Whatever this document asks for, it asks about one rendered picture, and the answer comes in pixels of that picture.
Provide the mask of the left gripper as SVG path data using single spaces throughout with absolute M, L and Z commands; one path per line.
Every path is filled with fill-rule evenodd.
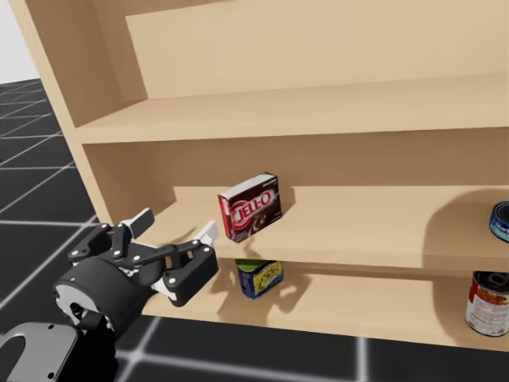
M 114 225 L 100 223 L 68 253 L 68 260 L 77 264 L 53 290 L 57 306 L 77 329 L 108 329 L 118 340 L 152 295 L 163 294 L 182 307 L 216 275 L 214 220 L 182 244 L 129 246 L 153 223 L 149 208 Z

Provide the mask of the red and white carton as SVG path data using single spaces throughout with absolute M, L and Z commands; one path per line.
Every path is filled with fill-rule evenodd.
M 240 243 L 282 218 L 278 177 L 261 173 L 218 194 L 224 231 Z

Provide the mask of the pale wooden shelf unit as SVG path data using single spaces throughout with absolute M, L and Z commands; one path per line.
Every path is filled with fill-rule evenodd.
M 100 220 L 189 240 L 278 177 L 283 217 L 144 314 L 509 352 L 464 319 L 471 273 L 509 271 L 509 0 L 10 5 Z M 248 298 L 237 259 L 283 280 Z

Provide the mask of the red and white can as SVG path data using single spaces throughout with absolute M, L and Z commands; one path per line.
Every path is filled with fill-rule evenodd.
M 509 273 L 474 271 L 465 321 L 489 337 L 509 333 Z

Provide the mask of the blue flat can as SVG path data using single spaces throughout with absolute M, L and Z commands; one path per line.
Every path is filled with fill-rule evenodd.
M 509 201 L 500 201 L 493 206 L 489 229 L 494 236 L 509 244 Z

